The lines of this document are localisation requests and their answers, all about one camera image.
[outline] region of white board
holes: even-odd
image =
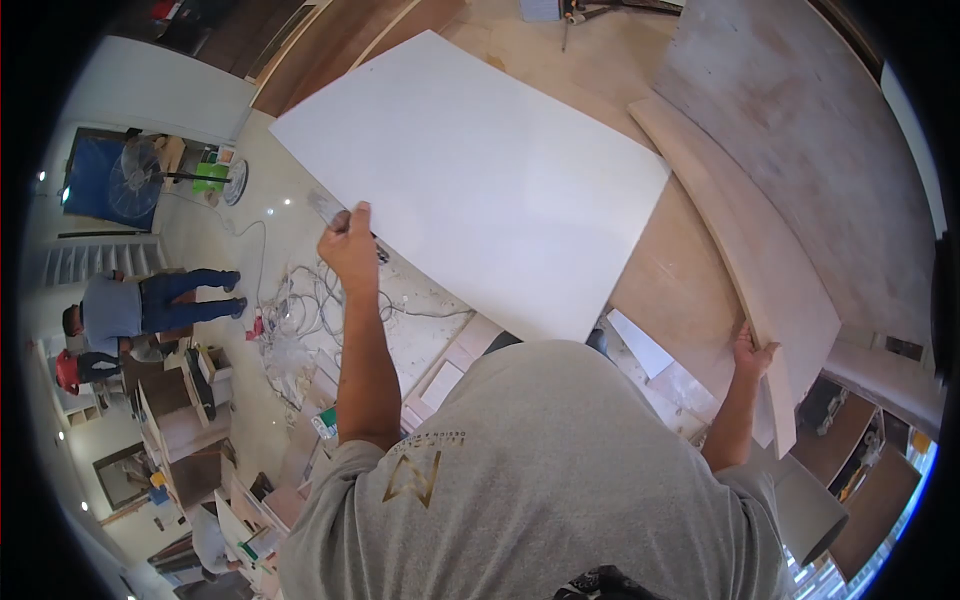
[[[387,245],[521,340],[586,340],[670,174],[625,135],[424,32],[277,119]]]
[[[653,379],[661,374],[673,362],[673,356],[667,354],[666,350],[661,348],[657,342],[654,342],[633,321],[624,317],[619,310],[614,308],[610,311],[607,320],[613,325],[613,329],[616,330],[630,352],[634,354],[636,361],[643,368],[643,372],[647,373],[648,379]]]
[[[433,410],[440,410],[440,405],[444,403],[450,391],[463,376],[464,372],[454,367],[450,361],[444,361],[420,399]]]

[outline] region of standing fan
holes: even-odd
[[[124,146],[109,176],[110,207],[128,219],[137,219],[156,207],[160,186],[168,177],[184,180],[219,181],[224,185],[224,200],[233,206],[247,188],[247,161],[230,165],[227,176],[191,175],[179,171],[165,172],[160,168],[160,156],[154,144],[141,140]]]

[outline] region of hand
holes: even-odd
[[[762,350],[755,349],[750,326],[744,322],[740,327],[740,333],[736,336],[736,341],[733,342],[734,374],[740,373],[759,381],[773,362],[774,352],[779,347],[779,343],[771,342]]]
[[[337,213],[320,236],[317,254],[340,278],[348,297],[376,296],[379,265],[370,233],[370,204],[358,204],[353,214]]]

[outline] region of logo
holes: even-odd
[[[410,470],[410,472],[413,473],[413,479],[395,489],[394,483],[396,483],[401,467],[406,467],[405,470]],[[400,460],[396,462],[394,472],[390,475],[390,482],[387,483],[387,491],[383,494],[383,502],[393,500],[409,490],[417,497],[417,500],[420,501],[423,508],[430,508],[430,497],[433,495],[433,485],[437,481],[438,468],[440,468],[440,451],[434,454],[433,469],[430,471],[429,478],[423,475],[420,469],[414,465],[413,461],[407,458],[406,454],[400,456]]]

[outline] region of electrical cord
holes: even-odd
[[[344,299],[343,299],[343,288],[339,287],[340,278],[336,273],[330,269],[322,259],[317,258],[317,263],[314,268],[308,267],[306,265],[298,265],[294,267],[288,274],[286,274],[281,280],[279,286],[277,286],[276,293],[274,297],[270,300],[261,301],[260,299],[260,288],[263,283],[263,263],[266,257],[267,252],[267,224],[261,219],[250,223],[243,231],[240,233],[234,233],[233,228],[229,227],[227,221],[224,220],[224,217],[218,210],[213,208],[208,204],[199,203],[193,199],[187,198],[175,192],[161,192],[167,196],[172,196],[174,198],[179,198],[184,202],[195,204],[206,210],[209,210],[213,214],[217,215],[217,218],[220,219],[220,225],[230,235],[233,237],[239,238],[246,234],[253,226],[259,224],[263,226],[263,239],[260,245],[260,269],[259,275],[257,276],[256,281],[256,307],[260,309],[261,314],[263,315],[264,331],[257,337],[255,340],[260,346],[260,357],[261,360],[265,362],[264,370],[269,371],[269,367],[275,363],[272,361],[273,349],[277,340],[281,338],[294,338],[298,342],[301,342],[304,338],[318,333],[320,331],[325,332],[333,340],[334,344],[337,346],[337,351],[334,354],[333,362],[340,367],[340,358],[343,354],[343,326],[340,325],[339,328],[334,328],[328,319],[327,315],[327,306],[333,301],[339,307],[341,314],[344,310]],[[306,272],[308,279],[312,281],[313,291],[311,293],[300,293],[294,292],[294,275]],[[379,290],[379,295],[384,299],[385,303],[382,308],[380,308],[379,315],[380,321],[382,323],[388,322],[394,314],[402,314],[408,317],[425,317],[429,319],[448,319],[456,315],[465,315],[472,313],[472,309],[464,310],[455,310],[446,314],[435,314],[435,313],[426,313],[426,312],[410,312],[401,308],[394,303],[393,299],[384,292]],[[312,323],[309,326],[304,327],[308,320],[307,316],[309,312],[307,310],[307,300],[312,300],[316,304],[316,313]],[[303,310],[303,321],[293,327],[293,331],[284,332],[282,329],[282,323],[288,319],[291,315],[291,306],[290,303],[298,302]],[[316,355],[317,352],[322,351],[321,348],[316,348],[313,350],[308,350],[308,352],[313,352]],[[296,423],[297,415],[300,413],[301,407],[298,406],[296,402],[291,400],[282,390],[279,390],[274,382],[271,380],[271,377],[267,376],[267,383],[270,385],[274,393],[280,397],[284,403],[284,420],[286,421],[287,427],[292,428]]]

